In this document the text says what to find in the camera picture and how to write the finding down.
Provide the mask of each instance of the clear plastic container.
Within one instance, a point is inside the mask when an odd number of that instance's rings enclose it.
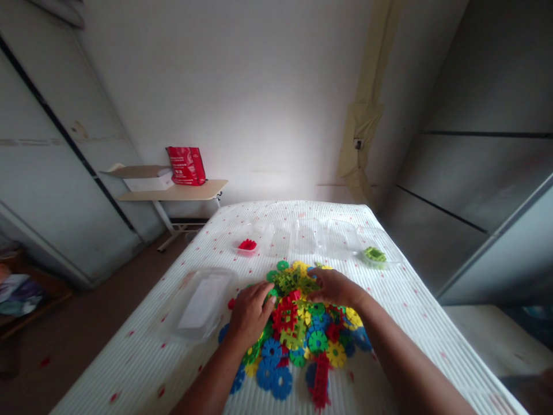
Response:
[[[359,256],[371,268],[389,269],[392,266],[403,264],[401,252],[396,248],[388,234],[378,228],[360,228],[357,233],[361,250]],[[373,261],[365,255],[367,248],[376,248],[386,255],[385,262]]]
[[[262,250],[263,246],[263,236],[265,234],[265,227],[261,226],[258,223],[249,223],[242,226],[238,232],[235,233],[234,239],[232,241],[232,247],[238,255],[251,258],[257,256]],[[246,239],[254,241],[257,245],[253,250],[240,249],[240,244]]]
[[[359,250],[357,227],[349,222],[329,219],[324,227],[327,256],[347,259],[356,255]]]
[[[206,341],[221,321],[227,289],[235,279],[238,275],[227,268],[198,270],[173,299],[162,335],[187,343]]]
[[[290,250],[290,238],[292,228],[289,222],[276,220],[265,229],[266,253],[270,258],[284,259],[288,257]]]
[[[297,254],[322,254],[324,229],[317,219],[298,219],[293,225],[291,250]]]

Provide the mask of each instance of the wooden tabletop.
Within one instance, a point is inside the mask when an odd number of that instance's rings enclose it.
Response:
[[[228,180],[208,180],[201,186],[176,184],[167,190],[128,192],[118,197],[120,201],[194,201],[210,200],[226,186]]]

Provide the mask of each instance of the cardboard lid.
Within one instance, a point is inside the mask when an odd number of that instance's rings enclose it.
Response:
[[[106,174],[120,179],[148,179],[161,177],[171,171],[170,166],[160,165],[140,165],[140,166],[122,166],[110,169]]]

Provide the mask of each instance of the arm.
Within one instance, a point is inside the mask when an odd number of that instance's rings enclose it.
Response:
[[[406,413],[475,414],[467,401],[364,289],[336,270],[313,269],[321,290],[308,300],[357,311],[386,377]]]
[[[274,309],[275,297],[263,301],[274,284],[260,282],[244,289],[234,305],[229,331],[171,415],[220,414],[246,351],[259,339]]]

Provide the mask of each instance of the person's left hand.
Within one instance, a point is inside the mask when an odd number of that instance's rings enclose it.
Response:
[[[276,297],[271,297],[263,305],[265,297],[274,286],[272,282],[258,282],[240,293],[232,309],[225,339],[237,341],[244,351],[259,339],[277,300]]]

